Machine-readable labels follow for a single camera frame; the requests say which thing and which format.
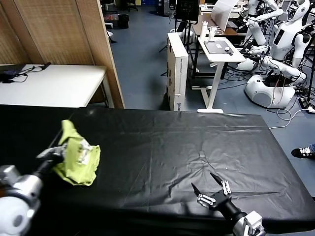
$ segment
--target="person's foot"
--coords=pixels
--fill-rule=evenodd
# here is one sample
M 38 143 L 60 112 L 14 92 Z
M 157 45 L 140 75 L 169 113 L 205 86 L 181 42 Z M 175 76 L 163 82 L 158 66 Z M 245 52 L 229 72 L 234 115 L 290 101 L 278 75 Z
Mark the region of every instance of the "person's foot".
M 300 147 L 292 150 L 292 156 L 298 158 L 315 158 L 315 145 L 309 145 L 308 147 Z

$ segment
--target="wooden partition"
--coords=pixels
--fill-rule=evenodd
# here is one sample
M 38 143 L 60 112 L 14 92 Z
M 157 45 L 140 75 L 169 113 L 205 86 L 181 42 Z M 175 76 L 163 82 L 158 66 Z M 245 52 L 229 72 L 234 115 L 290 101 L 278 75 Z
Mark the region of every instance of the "wooden partition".
M 0 63 L 105 65 L 124 108 L 98 0 L 0 0 Z

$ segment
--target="white box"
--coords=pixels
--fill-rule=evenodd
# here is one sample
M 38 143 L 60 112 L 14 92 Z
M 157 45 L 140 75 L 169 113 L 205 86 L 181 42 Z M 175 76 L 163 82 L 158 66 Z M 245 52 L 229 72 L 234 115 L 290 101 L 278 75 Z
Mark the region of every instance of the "white box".
M 167 36 L 167 95 L 170 109 L 182 111 L 185 104 L 188 53 L 177 33 L 168 33 Z
M 168 33 L 167 36 L 167 61 L 171 83 L 174 84 L 175 94 L 185 94 L 188 53 L 176 32 Z
M 169 96 L 169 107 L 172 111 L 180 112 L 184 109 L 185 94 Z

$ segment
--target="black tablecloth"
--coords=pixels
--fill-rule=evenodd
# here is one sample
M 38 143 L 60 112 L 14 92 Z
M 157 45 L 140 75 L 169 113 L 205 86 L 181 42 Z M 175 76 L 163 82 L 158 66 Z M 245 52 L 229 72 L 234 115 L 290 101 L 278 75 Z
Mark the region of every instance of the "black tablecloth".
M 257 211 L 269 233 L 315 228 L 315 203 L 261 116 L 0 106 L 0 165 L 22 173 L 57 142 L 70 119 L 101 159 L 92 186 L 52 175 L 34 225 L 150 226 L 231 232 L 219 212 L 196 202 L 191 182 L 220 190 L 209 172 L 229 181 L 233 203 Z

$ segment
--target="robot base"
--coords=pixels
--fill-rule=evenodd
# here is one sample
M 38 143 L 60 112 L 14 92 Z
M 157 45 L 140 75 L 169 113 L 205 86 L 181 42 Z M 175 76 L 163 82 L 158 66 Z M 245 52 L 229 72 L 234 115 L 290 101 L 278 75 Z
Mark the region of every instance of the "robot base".
M 263 82 L 267 75 L 254 75 L 246 85 L 248 98 L 265 108 L 285 108 L 295 94 L 292 87 L 267 87 Z
M 253 60 L 246 58 L 245 62 L 241 63 L 230 63 L 231 66 L 237 70 L 244 70 L 244 71 L 252 71 L 254 66 L 256 65 L 256 62 Z

